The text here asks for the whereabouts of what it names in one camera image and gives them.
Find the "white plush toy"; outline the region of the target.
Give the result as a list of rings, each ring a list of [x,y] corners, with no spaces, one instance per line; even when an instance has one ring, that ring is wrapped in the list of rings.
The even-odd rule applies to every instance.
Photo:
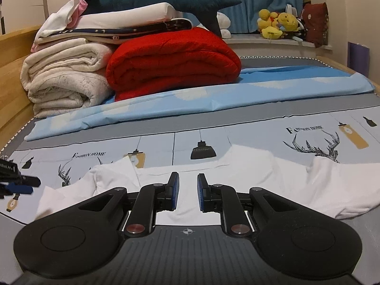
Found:
[[[229,27],[231,26],[231,20],[227,17],[227,15],[217,12],[218,24],[220,27],[220,32],[223,39],[230,39],[231,33],[229,31]]]

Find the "wooden bed frame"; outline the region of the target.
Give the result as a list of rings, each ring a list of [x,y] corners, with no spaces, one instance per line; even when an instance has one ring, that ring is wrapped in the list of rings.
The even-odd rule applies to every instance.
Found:
[[[4,152],[22,147],[25,136],[30,134],[37,122],[33,118],[33,105],[28,100],[19,81],[21,66],[35,32],[36,29],[30,27],[1,37],[1,149]],[[56,143],[83,142],[121,135],[190,131],[285,116],[377,107],[379,105],[379,87],[370,83],[374,86],[374,90],[369,93],[287,100],[207,113],[118,122],[30,141],[28,147],[48,147]]]

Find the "white folded pillow stack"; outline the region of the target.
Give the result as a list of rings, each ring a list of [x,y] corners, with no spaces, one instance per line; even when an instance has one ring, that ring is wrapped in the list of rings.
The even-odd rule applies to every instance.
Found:
[[[190,20],[180,17],[172,5],[167,2],[122,10],[88,14],[90,4],[85,0],[70,0],[58,11],[49,15],[48,19],[39,28],[33,41],[31,52],[39,50],[38,45],[48,37],[70,30],[94,30],[102,33],[105,30],[139,28],[151,24],[164,24],[170,30],[188,30],[193,27]]]

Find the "cream folded quilt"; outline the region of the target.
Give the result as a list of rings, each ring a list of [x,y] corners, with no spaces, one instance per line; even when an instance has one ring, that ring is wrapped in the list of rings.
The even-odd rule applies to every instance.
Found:
[[[112,90],[106,79],[106,66],[114,49],[77,38],[26,57],[20,81],[33,103],[35,118],[92,107],[108,99]]]

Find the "white small shirt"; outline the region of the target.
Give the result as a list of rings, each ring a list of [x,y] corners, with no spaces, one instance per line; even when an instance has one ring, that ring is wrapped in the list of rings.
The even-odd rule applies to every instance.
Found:
[[[45,187],[37,208],[43,218],[115,187],[138,192],[143,186],[166,183],[172,172],[180,178],[178,204],[173,212],[157,213],[157,223],[200,226],[219,224],[216,213],[202,213],[198,205],[197,176],[238,192],[261,187],[336,219],[365,214],[379,205],[379,164],[341,164],[315,157],[308,166],[277,158],[271,152],[233,145],[219,160],[193,165],[139,169],[125,157],[96,165],[72,185]]]

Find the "yellow plush toys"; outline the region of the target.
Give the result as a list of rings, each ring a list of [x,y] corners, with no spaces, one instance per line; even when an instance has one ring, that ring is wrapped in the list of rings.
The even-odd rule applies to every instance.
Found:
[[[267,9],[258,12],[257,26],[261,36],[269,40],[293,37],[301,31],[301,24],[295,15]]]

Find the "printed grey bed sheet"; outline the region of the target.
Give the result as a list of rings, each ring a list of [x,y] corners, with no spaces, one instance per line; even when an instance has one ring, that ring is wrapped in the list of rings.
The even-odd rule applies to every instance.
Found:
[[[243,69],[323,66],[323,59],[243,57]],[[43,218],[45,187],[74,184],[96,165],[129,158],[139,169],[219,160],[233,145],[308,166],[315,157],[379,164],[379,105],[256,122],[113,136],[1,151],[21,174],[40,179],[32,194],[1,201],[2,284],[378,284],[379,205],[336,219],[261,187],[252,187],[249,237],[219,224],[157,223],[127,237],[125,187],[115,187]]]

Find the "red folded blanket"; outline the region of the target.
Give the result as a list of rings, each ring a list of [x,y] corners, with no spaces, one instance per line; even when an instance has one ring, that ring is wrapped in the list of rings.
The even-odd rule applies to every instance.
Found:
[[[164,32],[121,44],[106,68],[117,101],[164,91],[236,82],[240,58],[203,28]]]

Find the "light blue folded sheet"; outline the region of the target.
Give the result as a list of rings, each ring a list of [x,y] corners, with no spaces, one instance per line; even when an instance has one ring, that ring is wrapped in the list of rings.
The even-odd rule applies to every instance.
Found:
[[[207,113],[248,105],[330,96],[357,95],[374,90],[360,73],[352,75],[323,66],[277,66],[241,70],[233,84],[209,85],[139,96],[60,114],[35,123],[30,142],[132,120]]]

